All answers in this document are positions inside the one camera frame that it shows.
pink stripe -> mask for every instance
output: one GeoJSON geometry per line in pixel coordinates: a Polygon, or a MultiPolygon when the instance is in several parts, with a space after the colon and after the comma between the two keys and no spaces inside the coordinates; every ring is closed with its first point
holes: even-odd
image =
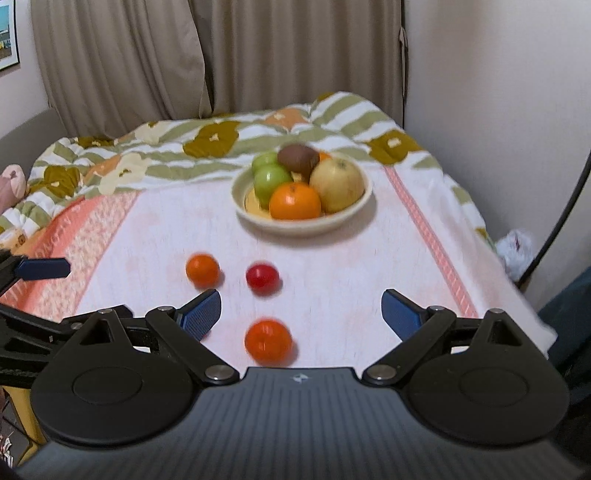
{"type": "Polygon", "coordinates": [[[472,318],[478,317],[466,286],[463,284],[460,275],[458,275],[456,269],[449,259],[449,256],[445,252],[443,245],[441,244],[441,240],[439,240],[431,228],[431,225],[429,225],[429,222],[427,222],[427,219],[423,215],[421,209],[418,207],[417,202],[412,197],[412,195],[410,195],[409,191],[404,186],[404,183],[402,183],[402,180],[393,167],[384,166],[384,172],[386,172],[386,175],[388,176],[392,187],[394,187],[396,194],[400,198],[400,201],[402,201],[403,205],[408,211],[408,214],[413,219],[414,224],[423,237],[423,241],[429,247],[429,250],[433,256],[433,260],[435,260],[435,263],[439,267],[439,270],[441,271],[441,274],[443,275],[443,278],[445,279],[462,316],[472,318]]]}
{"type": "Polygon", "coordinates": [[[58,217],[31,246],[31,257],[66,257],[72,273],[61,280],[18,282],[2,302],[59,322],[74,315],[96,267],[139,192],[99,196],[76,202],[58,217]]]}

plastic bag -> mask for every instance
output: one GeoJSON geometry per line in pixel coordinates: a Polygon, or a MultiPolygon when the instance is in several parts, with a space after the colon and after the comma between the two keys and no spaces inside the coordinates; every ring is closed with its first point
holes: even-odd
{"type": "Polygon", "coordinates": [[[496,253],[505,264],[507,276],[517,281],[525,273],[535,257],[531,234],[512,230],[496,244],[496,253]]]}

bedspread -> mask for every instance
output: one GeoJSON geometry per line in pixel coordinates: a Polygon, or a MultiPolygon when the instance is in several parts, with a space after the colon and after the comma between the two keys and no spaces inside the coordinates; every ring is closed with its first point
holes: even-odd
{"type": "Polygon", "coordinates": [[[63,138],[35,162],[30,194],[0,216],[0,233],[16,227],[29,238],[81,198],[229,178],[256,154],[294,142],[358,161],[438,172],[433,181],[454,194],[472,228],[492,245],[470,196],[435,158],[373,103],[347,92],[278,111],[152,122],[115,140],[63,138]]]}

bed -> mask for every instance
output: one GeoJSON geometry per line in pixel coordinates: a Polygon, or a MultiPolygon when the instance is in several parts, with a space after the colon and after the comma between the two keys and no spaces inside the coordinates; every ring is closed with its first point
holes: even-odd
{"type": "Polygon", "coordinates": [[[415,303],[459,316],[506,310],[546,353],[556,335],[505,276],[485,223],[436,159],[373,103],[348,92],[277,111],[144,124],[115,140],[60,138],[36,159],[30,193],[0,217],[24,235],[14,248],[65,256],[65,280],[18,283],[2,302],[59,322],[126,304],[140,316],[199,292],[184,265],[209,252],[225,280],[222,317],[203,343],[241,373],[254,365],[248,326],[276,317],[297,344],[294,367],[374,362],[400,342],[380,299],[395,288],[415,303]],[[351,223],[317,238],[281,239],[240,223],[230,182],[261,152],[291,142],[354,158],[374,198],[351,223]],[[255,298],[254,261],[274,263],[284,286],[255,298]]]}

green apple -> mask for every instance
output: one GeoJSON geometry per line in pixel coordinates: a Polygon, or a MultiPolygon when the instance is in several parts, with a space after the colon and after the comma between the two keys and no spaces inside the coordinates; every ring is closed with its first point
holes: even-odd
{"type": "Polygon", "coordinates": [[[261,167],[255,174],[255,195],[261,208],[269,208],[271,196],[279,185],[292,181],[291,174],[279,164],[261,167]]]}
{"type": "Polygon", "coordinates": [[[257,171],[259,171],[261,168],[266,167],[267,165],[274,165],[276,163],[278,163],[277,152],[271,151],[261,153],[252,160],[252,174],[256,175],[257,171]]]}

